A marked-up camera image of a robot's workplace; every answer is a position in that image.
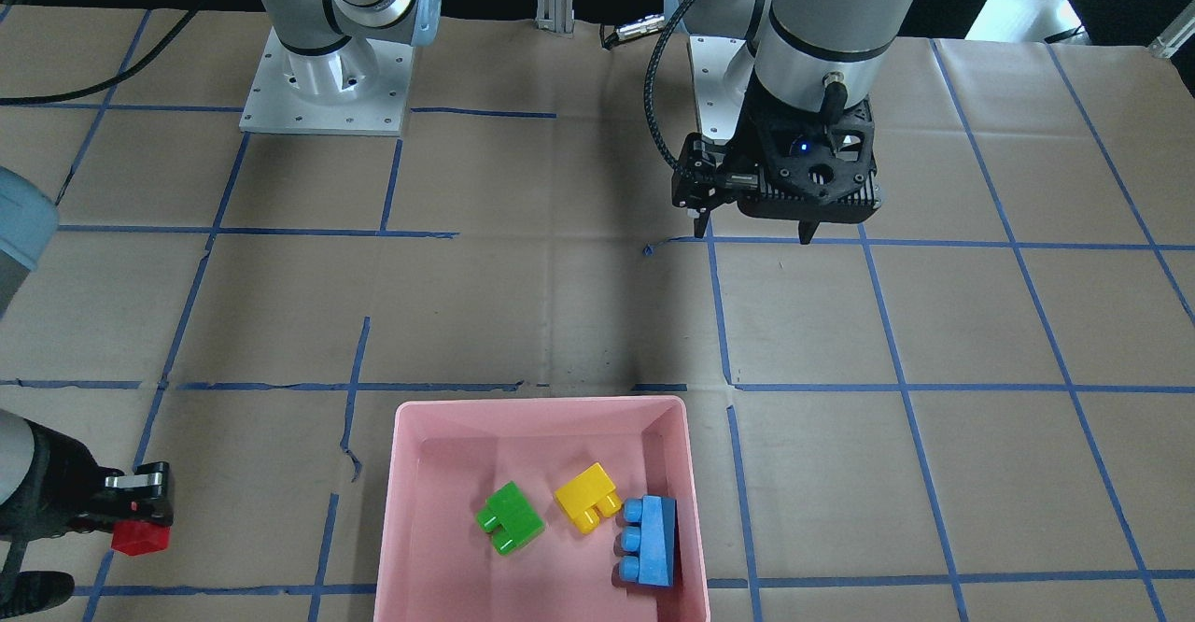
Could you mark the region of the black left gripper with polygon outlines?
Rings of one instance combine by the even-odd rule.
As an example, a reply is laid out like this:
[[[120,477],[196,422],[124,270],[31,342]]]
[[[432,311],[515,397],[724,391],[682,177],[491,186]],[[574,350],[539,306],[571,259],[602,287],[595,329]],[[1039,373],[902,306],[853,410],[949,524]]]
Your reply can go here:
[[[765,90],[749,90],[733,140],[735,158],[756,181],[739,193],[739,213],[752,218],[799,222],[799,244],[810,245],[821,223],[863,223],[883,205],[874,154],[870,99],[845,107],[827,125],[816,111],[788,106]],[[704,240],[712,207],[693,207],[693,236]]]

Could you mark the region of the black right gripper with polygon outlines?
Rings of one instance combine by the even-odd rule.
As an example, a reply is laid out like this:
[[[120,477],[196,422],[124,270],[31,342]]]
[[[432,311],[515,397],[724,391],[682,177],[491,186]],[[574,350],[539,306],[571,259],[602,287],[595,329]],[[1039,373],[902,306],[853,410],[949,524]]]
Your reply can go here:
[[[98,464],[87,447],[41,425],[33,429],[33,510],[30,540],[66,532],[112,532],[117,521],[174,526],[174,470],[167,461],[131,473]]]

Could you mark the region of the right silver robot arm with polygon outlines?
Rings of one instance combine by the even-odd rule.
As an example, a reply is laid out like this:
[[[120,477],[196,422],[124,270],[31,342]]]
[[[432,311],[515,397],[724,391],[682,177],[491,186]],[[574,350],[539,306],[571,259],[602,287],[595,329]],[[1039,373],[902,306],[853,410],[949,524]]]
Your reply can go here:
[[[415,51],[443,0],[261,0],[272,21],[239,129],[256,135],[402,135]],[[104,468],[88,448],[4,412],[4,541],[108,532],[127,555],[159,552],[174,524],[167,463]]]

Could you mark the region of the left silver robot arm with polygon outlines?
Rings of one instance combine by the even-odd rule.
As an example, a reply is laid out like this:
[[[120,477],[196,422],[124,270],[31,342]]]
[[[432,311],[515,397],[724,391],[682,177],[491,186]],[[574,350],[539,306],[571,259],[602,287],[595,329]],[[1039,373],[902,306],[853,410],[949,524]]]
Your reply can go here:
[[[786,220],[801,244],[883,204],[869,94],[913,0],[664,0],[644,111],[695,238],[713,209]],[[673,152],[654,101],[668,42],[687,41],[695,133]]]

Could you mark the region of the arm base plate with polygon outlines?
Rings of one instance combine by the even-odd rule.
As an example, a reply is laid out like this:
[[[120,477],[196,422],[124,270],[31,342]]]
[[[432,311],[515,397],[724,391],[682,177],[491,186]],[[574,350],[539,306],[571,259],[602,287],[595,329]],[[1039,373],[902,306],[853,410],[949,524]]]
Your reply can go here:
[[[243,107],[243,133],[400,137],[415,48],[355,37],[319,56],[270,32]]]
[[[688,38],[695,127],[713,146],[725,146],[739,125],[744,91],[750,84],[750,41],[713,35]]]

